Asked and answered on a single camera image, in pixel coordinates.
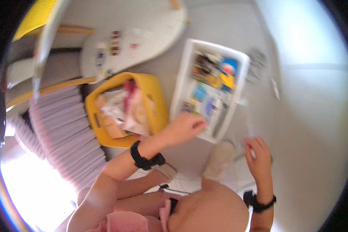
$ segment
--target package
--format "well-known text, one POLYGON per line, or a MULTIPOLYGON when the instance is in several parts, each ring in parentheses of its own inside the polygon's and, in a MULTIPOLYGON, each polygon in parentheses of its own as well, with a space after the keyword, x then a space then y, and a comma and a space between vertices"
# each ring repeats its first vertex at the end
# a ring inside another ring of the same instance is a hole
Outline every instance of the package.
POLYGON ((192 68, 194 79, 220 89, 222 81, 219 77, 218 63, 221 60, 223 57, 218 54, 197 51, 192 68))
POLYGON ((201 114, 208 123, 208 132, 212 133, 223 112, 226 93, 202 82, 190 82, 187 101, 183 102, 182 111, 201 114))
POLYGON ((116 124, 121 125, 125 118, 125 109, 123 100, 127 97, 128 93, 122 88, 113 91, 107 91, 103 94, 106 104, 100 107, 100 110, 113 117, 116 120, 116 124))
POLYGON ((129 101, 122 129, 143 136, 148 135, 147 115, 142 101, 142 92, 137 89, 129 101))
MULTIPOLYGON (((96 98, 96 105, 98 108, 101 109, 105 107, 106 104, 107 100, 103 94, 99 95, 96 98)), ((127 133, 118 126, 116 120, 112 116, 107 115, 103 112, 100 112, 100 116, 102 118, 103 125, 111 138, 122 138, 127 136, 127 133)))
POLYGON ((111 33, 109 50, 111 56, 117 56, 119 54, 121 31, 115 30, 111 33))
POLYGON ((125 96, 125 98, 123 100, 125 113, 128 111, 130 101, 133 98, 134 93, 137 89, 138 89, 138 87, 136 86, 135 81, 133 81, 133 80, 124 81, 124 91, 127 92, 127 95, 125 96))

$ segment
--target white wall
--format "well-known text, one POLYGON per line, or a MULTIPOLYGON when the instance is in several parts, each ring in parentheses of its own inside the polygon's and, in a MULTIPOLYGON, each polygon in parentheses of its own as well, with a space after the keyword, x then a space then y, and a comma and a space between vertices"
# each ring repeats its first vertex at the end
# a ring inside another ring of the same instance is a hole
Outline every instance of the white wall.
POLYGON ((277 46, 274 231, 316 231, 348 177, 348 51, 314 0, 256 0, 277 46))

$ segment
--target hand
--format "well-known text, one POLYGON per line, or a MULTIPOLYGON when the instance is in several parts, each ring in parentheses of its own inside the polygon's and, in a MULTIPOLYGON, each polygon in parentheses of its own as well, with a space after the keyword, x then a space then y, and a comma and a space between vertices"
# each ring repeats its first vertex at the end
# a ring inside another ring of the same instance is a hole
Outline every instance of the hand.
POLYGON ((244 138, 244 140, 246 143, 246 162, 256 184, 270 182, 272 180, 272 158, 267 144, 261 137, 244 138), (255 152, 255 158, 251 155, 251 149, 255 152))
POLYGON ((167 146, 186 142, 199 135, 207 127, 205 118, 199 114, 182 113, 159 135, 167 146))

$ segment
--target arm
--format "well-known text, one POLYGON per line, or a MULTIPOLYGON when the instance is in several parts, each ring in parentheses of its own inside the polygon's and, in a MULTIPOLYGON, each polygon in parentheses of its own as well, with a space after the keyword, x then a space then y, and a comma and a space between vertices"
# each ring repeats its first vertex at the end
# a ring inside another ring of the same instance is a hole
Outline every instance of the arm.
MULTIPOLYGON (((138 151, 142 157, 150 160, 162 149, 192 139, 205 127, 206 121, 202 116, 181 114, 161 133, 142 141, 138 151)), ((68 232, 96 229, 100 222, 106 220, 106 215, 113 212, 119 197, 121 182, 137 170, 134 164, 129 149, 106 164, 85 200, 70 218, 68 232)))
POLYGON ((119 182, 117 199, 125 199, 143 194, 148 189, 161 183, 167 183, 168 178, 157 170, 152 170, 146 176, 119 182))
MULTIPOLYGON (((267 205, 273 199, 270 150, 261 137, 246 138, 245 142, 246 161, 258 189, 256 199, 260 204, 267 205), (255 158, 251 155, 251 149, 255 152, 255 158)), ((261 213, 253 213, 250 231, 270 231, 273 224, 273 214, 273 206, 261 213)))

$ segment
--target white slipper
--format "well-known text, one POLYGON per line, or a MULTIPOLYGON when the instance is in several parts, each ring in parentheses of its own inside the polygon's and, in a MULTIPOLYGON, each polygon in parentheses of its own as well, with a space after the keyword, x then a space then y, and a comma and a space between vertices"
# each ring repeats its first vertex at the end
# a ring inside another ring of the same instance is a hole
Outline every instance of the white slipper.
POLYGON ((168 183, 171 182, 175 178, 175 176, 178 174, 175 168, 168 163, 165 163, 161 166, 155 165, 152 167, 152 169, 155 169, 161 172, 162 174, 164 174, 169 179, 168 183))
POLYGON ((228 141, 220 142, 212 151, 203 176, 206 179, 220 182, 225 171, 231 166, 236 157, 236 148, 232 143, 228 141))

